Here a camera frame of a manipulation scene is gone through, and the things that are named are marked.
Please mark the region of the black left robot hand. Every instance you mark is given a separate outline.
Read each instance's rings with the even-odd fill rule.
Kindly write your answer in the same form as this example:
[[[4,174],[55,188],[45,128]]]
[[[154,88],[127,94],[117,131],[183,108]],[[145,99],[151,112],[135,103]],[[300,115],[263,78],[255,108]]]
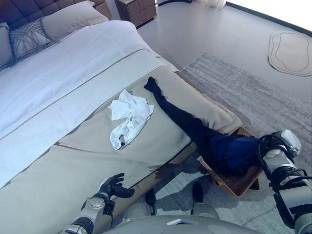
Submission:
[[[109,197],[117,196],[121,198],[130,198],[134,195],[135,189],[127,189],[122,186],[124,173],[120,173],[105,179],[100,187],[99,193],[106,193]]]

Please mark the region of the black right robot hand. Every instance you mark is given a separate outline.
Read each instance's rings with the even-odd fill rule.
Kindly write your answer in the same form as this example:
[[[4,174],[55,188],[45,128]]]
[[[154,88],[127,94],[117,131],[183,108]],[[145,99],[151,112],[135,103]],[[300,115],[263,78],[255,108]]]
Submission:
[[[301,143],[291,130],[281,130],[264,135],[258,140],[257,155],[265,156],[270,150],[280,150],[288,158],[293,159],[301,151]]]

